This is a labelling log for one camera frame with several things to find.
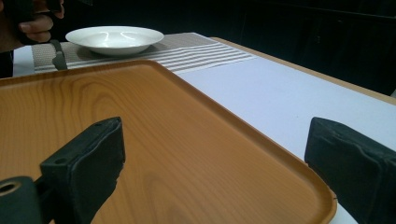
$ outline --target table runner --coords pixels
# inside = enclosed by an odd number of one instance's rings
[[[182,74],[256,58],[256,56],[245,51],[195,33],[166,35],[162,41],[150,46],[145,51],[123,58],[97,54],[70,42],[63,42],[61,45],[69,69],[148,59],[160,63],[174,73]],[[34,45],[32,51],[36,73],[56,71],[52,64],[52,59],[55,57],[55,48],[51,44]]]

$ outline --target table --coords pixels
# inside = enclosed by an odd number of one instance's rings
[[[260,57],[176,74],[301,159],[312,117],[343,122],[396,148],[393,98],[236,47]],[[339,206],[332,223],[351,221]]]

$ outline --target white bowl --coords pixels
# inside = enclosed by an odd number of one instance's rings
[[[109,56],[136,54],[163,39],[163,34],[147,28],[98,26],[72,31],[69,42]]]

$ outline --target person's hand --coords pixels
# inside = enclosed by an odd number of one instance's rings
[[[53,21],[46,15],[37,14],[49,11],[45,0],[33,0],[35,15],[33,21],[21,22],[18,28],[26,36],[36,42],[43,43],[50,40],[50,29]],[[64,17],[64,7],[60,12],[54,14],[57,18]],[[10,51],[22,47],[23,44],[18,40],[11,21],[6,18],[4,13],[4,3],[0,0],[0,52]]]

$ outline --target knife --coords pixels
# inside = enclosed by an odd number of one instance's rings
[[[93,0],[78,0],[81,3],[92,6]],[[37,44],[20,31],[18,24],[24,21],[33,21],[35,15],[35,7],[33,0],[3,0],[4,12],[6,17],[11,18],[13,27],[17,34],[17,38],[24,45]],[[59,0],[47,0],[47,8],[51,12],[58,12],[62,10]]]
[[[53,65],[55,65],[56,69],[58,70],[66,70],[67,64],[61,43],[59,43],[59,41],[55,39],[51,39],[49,42],[53,45],[53,47],[55,47],[55,51],[56,51],[55,58],[52,59]]]

